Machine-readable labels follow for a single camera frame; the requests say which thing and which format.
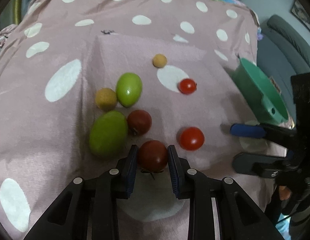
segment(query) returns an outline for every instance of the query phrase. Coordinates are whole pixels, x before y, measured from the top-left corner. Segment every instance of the cherry tomato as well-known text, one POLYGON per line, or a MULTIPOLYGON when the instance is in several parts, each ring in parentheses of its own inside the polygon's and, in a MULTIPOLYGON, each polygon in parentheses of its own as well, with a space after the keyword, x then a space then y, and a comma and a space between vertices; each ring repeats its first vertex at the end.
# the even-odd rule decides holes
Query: cherry tomato
POLYGON ((130 132, 135 135, 143 135, 149 131, 152 125, 151 115, 144 110, 134 110, 127 117, 130 132))
POLYGON ((178 143, 188 151, 195 151, 202 147, 205 137, 200 129, 197 127, 188 127, 180 135, 178 143))
POLYGON ((178 90, 186 95, 194 93, 196 91, 197 84, 193 79, 185 78, 178 84, 178 90))
POLYGON ((167 165, 167 161, 167 149, 160 141, 147 141, 139 148, 137 163, 147 171, 161 171, 167 165))

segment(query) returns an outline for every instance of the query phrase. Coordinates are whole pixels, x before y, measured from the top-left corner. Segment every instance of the wall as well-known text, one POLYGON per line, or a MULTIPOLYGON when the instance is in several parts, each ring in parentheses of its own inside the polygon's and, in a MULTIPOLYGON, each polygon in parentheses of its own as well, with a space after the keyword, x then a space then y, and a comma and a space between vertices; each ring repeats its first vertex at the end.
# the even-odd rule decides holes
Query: wall
POLYGON ((310 31, 291 14, 294 0, 242 0, 242 2, 257 13, 261 24, 273 14, 281 16, 310 45, 310 31))

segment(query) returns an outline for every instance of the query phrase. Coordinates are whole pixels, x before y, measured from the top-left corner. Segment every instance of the green bowl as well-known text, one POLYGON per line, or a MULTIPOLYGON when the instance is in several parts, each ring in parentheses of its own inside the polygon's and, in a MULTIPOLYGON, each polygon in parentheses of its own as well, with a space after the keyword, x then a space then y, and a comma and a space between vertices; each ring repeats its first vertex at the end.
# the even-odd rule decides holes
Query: green bowl
POLYGON ((259 67, 241 58, 232 79, 259 122, 279 125, 288 121, 281 95, 259 67))

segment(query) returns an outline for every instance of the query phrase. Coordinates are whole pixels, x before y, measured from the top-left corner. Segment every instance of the green plum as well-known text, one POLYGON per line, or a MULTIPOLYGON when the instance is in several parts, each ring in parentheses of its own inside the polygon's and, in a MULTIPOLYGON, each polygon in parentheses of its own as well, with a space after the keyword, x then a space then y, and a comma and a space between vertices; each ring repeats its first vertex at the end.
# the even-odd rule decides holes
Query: green plum
POLYGON ((117 81, 117 99, 124 107, 134 105, 139 100, 142 90, 142 80, 134 73, 124 73, 117 81))
POLYGON ((109 158, 122 149, 127 134, 126 117, 118 111, 110 111, 94 122, 89 135, 90 150, 98 157, 109 158))

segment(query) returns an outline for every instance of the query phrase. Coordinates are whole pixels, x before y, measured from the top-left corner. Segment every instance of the small tan ball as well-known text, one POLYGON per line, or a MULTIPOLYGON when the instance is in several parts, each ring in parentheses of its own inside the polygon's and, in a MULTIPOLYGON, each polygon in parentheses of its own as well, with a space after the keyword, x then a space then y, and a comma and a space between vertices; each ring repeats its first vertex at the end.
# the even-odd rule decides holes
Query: small tan ball
POLYGON ((167 58, 163 54, 156 54, 153 58, 153 65, 158 68, 163 68, 167 64, 167 58))
POLYGON ((102 88, 96 92, 95 103, 100 109, 111 111, 117 105, 116 93, 110 88, 102 88))

